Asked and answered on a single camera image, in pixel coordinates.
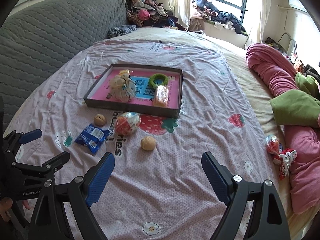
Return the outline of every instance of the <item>green hair tie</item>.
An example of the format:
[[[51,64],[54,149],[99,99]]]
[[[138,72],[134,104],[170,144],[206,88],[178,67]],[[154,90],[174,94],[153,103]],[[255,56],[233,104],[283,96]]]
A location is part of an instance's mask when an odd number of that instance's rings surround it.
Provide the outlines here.
[[[162,83],[157,85],[155,84],[155,80],[161,79]],[[153,87],[153,89],[156,89],[157,86],[167,85],[169,83],[169,78],[164,74],[154,74],[149,78],[149,86]]]

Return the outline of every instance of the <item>gray quilted headboard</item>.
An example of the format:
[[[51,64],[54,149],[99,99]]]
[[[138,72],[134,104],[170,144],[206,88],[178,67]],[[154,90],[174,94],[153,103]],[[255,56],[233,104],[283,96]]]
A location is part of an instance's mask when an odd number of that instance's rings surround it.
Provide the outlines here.
[[[4,129],[40,84],[126,22],[125,0],[46,0],[7,18],[0,29]]]

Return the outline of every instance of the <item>cream curtain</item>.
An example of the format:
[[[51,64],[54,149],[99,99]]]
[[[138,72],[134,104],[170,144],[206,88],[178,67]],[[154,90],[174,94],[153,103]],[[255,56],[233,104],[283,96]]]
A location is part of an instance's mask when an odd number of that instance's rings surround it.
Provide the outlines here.
[[[188,28],[190,24],[190,4],[191,0],[169,0],[173,15],[178,18],[178,23],[184,28]]]
[[[247,4],[248,2],[251,6],[247,7],[248,12],[246,13],[249,16],[245,16],[245,18],[250,19],[252,28],[244,46],[246,49],[253,43],[263,43],[263,33],[271,7],[271,0],[248,0]]]

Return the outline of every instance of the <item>pink strawberry-print bed sheet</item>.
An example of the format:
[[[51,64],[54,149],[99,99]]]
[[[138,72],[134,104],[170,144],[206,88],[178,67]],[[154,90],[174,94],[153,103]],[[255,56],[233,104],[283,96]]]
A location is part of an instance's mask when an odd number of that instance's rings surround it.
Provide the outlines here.
[[[182,110],[178,119],[142,115],[133,135],[113,135],[91,155],[74,139],[96,114],[105,115],[103,128],[112,129],[121,112],[88,108],[83,97],[112,63],[181,68]],[[18,132],[37,128],[43,132],[40,139],[20,149],[20,162],[42,165],[62,151],[71,154],[55,174],[56,184],[84,175],[105,152],[115,155],[112,176],[91,208],[110,240],[209,239],[226,207],[201,168],[206,151],[232,174],[253,182],[271,179],[278,187],[259,122],[225,57],[213,50],[159,41],[99,42],[44,82],[11,127]],[[140,148],[147,135],[157,141],[152,152]],[[65,206],[75,239],[82,239],[70,205]],[[236,239],[244,237],[251,208],[247,205]],[[26,215],[30,219],[32,212]]]

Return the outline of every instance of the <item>silver screw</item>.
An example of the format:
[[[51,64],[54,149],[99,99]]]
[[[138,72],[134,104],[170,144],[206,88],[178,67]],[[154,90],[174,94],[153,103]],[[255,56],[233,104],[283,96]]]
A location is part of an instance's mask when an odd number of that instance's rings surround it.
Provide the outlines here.
[[[233,176],[233,180],[236,182],[240,182],[242,180],[242,178],[239,175],[235,175],[235,176]]]
[[[267,179],[267,180],[265,181],[265,184],[266,184],[267,186],[272,186],[272,181]]]
[[[51,181],[47,180],[47,181],[44,183],[44,186],[45,186],[45,187],[50,187],[50,186],[51,186]]]
[[[80,183],[81,181],[83,181],[83,178],[81,176],[75,178],[76,183]]]

